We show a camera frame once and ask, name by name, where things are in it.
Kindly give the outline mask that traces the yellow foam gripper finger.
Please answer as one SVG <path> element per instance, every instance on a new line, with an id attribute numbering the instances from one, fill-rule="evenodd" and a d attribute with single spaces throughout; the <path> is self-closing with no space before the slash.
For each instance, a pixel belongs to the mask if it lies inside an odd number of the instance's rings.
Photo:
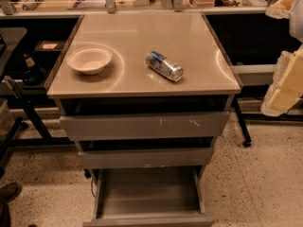
<path id="1" fill-rule="evenodd" d="M 283 51 L 277 60 L 273 83 L 269 86 L 261 105 L 267 116 L 287 113 L 303 96 L 303 50 Z"/>
<path id="2" fill-rule="evenodd" d="M 277 0 L 266 9 L 265 14 L 275 19 L 289 19 L 294 0 Z"/>

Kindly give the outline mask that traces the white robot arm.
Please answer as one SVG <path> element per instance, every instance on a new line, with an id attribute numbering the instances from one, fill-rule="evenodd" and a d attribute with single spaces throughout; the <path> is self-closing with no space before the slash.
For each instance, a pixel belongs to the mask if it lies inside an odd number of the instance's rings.
<path id="1" fill-rule="evenodd" d="M 288 19 L 290 35 L 301 42 L 294 53 L 282 51 L 261 105 L 268 116 L 287 113 L 303 97 L 303 0 L 278 0 L 265 12 L 269 17 Z"/>

